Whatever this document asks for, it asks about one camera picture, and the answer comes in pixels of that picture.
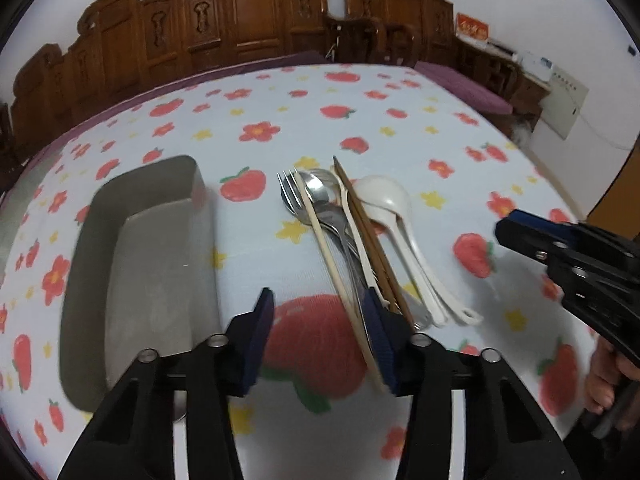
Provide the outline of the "person's right hand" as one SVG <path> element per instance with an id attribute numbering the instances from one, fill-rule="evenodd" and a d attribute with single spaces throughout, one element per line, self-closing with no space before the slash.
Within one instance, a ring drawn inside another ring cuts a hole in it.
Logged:
<path id="1" fill-rule="evenodd" d="M 599 337 L 585 379 L 586 409 L 600 415 L 612 408 L 616 399 L 615 387 L 622 378 L 638 382 L 638 367 L 618 353 L 606 339 Z"/>

